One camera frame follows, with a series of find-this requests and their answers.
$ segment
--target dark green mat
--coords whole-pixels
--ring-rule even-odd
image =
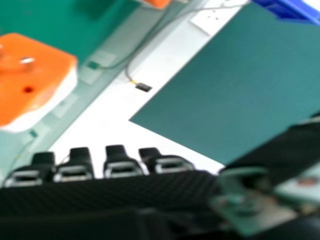
[[[29,36],[83,63],[138,5],[132,0],[0,0],[0,35]]]
[[[251,4],[132,121],[227,164],[320,109],[319,41]]]

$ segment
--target screw hole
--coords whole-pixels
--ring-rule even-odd
[[[31,86],[26,86],[26,87],[23,89],[23,92],[25,92],[26,94],[32,93],[33,91],[34,91],[34,88],[31,87]]]

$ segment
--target orange object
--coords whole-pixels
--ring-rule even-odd
[[[145,1],[158,9],[163,9],[166,6],[168,6],[172,0],[145,0]]]
[[[55,94],[77,58],[17,33],[0,37],[0,127],[36,111]]]

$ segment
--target blue tray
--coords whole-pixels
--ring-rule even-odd
[[[303,0],[253,0],[258,5],[269,10],[280,20],[320,25],[320,11],[308,5]]]

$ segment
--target power outlet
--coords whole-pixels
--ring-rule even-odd
[[[203,8],[219,8],[245,4],[247,0],[210,0]],[[241,7],[209,9],[198,12],[190,21],[210,36],[216,35],[239,11]]]

